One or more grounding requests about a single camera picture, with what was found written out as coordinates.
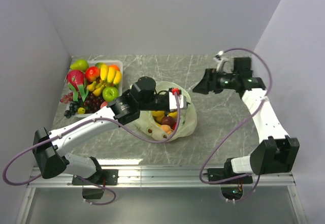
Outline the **yellow fake lemon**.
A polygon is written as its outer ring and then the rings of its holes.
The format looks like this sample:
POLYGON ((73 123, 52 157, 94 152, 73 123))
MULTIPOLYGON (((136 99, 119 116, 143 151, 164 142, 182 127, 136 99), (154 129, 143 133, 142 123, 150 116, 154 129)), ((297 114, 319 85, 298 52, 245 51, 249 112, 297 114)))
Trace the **yellow fake lemon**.
POLYGON ((165 116, 164 111, 151 111, 151 114, 153 117, 164 117, 165 116))

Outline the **orange fake peach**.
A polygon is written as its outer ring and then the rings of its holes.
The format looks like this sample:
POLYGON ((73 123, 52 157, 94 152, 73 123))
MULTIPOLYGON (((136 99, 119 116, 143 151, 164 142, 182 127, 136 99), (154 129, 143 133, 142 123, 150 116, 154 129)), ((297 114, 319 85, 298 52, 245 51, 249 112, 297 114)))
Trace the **orange fake peach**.
POLYGON ((167 134, 167 135, 170 135, 172 132, 173 132, 173 130, 172 130, 172 128, 169 126, 169 125, 166 125, 166 124, 162 124, 161 126, 160 126, 160 128, 167 134))

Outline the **dark red fake plum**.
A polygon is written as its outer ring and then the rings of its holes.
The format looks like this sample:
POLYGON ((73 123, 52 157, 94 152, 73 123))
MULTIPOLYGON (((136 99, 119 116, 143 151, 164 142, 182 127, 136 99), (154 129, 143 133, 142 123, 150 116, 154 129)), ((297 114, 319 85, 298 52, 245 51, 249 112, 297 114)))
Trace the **dark red fake plum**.
POLYGON ((175 119, 171 116, 164 116, 161 119, 161 125, 168 125, 170 127, 173 127, 175 124, 175 119))

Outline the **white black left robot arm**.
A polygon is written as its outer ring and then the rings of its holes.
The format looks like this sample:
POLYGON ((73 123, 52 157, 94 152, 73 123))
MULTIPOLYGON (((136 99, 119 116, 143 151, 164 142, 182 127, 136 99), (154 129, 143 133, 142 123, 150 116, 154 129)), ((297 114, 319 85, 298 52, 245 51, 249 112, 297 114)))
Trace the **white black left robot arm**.
POLYGON ((141 111, 173 111, 181 109, 181 95, 170 88, 165 94, 155 91, 156 82, 150 77, 141 77, 130 89, 92 115, 69 126, 49 132, 44 127, 34 136, 33 154, 44 179, 65 172, 79 175, 90 184, 102 179, 102 171, 94 157, 79 157, 70 151, 84 141, 133 122, 141 111))

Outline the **pale green avocado plastic bag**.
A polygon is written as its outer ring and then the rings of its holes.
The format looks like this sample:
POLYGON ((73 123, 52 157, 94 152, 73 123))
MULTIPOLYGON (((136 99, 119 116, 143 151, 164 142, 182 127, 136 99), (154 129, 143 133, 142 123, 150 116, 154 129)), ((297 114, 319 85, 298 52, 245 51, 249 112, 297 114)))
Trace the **pale green avocado plastic bag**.
MULTIPOLYGON (((195 110, 195 106, 191 101, 189 93, 184 88, 173 82, 156 82, 157 92, 160 92, 162 90, 168 90, 169 88, 174 87, 178 88, 181 93, 186 96, 186 101, 189 104, 186 110, 181 109, 181 121, 179 127, 170 141, 180 137, 187 137, 191 135, 197 126, 197 113, 195 110)), ((141 111, 140 118, 135 120, 133 122, 133 125, 136 127, 136 129, 148 136, 150 140, 162 141, 170 136, 161 128, 160 124, 155 121, 150 111, 141 111)))

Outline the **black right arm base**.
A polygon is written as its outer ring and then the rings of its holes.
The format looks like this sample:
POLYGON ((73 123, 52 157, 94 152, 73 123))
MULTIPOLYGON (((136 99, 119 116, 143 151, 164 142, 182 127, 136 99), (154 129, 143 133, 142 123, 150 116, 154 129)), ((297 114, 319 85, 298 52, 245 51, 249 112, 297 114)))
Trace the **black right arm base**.
POLYGON ((225 168, 208 168, 203 176, 207 177, 209 184, 213 181, 221 181, 221 196, 233 203, 243 198, 245 184, 253 184, 251 175, 233 173, 232 170, 225 168))

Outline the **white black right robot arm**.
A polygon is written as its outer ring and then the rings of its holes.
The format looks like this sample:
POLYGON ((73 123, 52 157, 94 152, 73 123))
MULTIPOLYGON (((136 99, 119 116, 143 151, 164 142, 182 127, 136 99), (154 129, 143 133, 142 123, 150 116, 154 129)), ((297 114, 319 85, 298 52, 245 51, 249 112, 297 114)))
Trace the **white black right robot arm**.
POLYGON ((297 138, 289 136, 280 124, 260 77, 254 77, 250 57, 234 58, 233 70, 224 71, 227 58, 216 55, 215 69, 206 69, 195 93, 221 93, 232 89, 238 93, 250 112, 257 130, 259 145, 248 156, 228 159, 224 166, 226 181, 235 183, 242 174, 288 173, 292 170, 300 147, 297 138))

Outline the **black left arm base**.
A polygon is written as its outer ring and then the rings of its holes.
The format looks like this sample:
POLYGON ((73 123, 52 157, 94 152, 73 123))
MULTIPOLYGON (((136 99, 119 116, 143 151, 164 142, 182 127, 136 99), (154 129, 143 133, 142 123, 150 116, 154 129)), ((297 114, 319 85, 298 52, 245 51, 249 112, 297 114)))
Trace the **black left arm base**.
POLYGON ((97 176, 84 179, 74 175, 72 186, 82 186, 82 197, 85 200, 97 201, 104 196, 102 187, 115 186, 118 182, 118 170, 108 169, 102 170, 97 176))

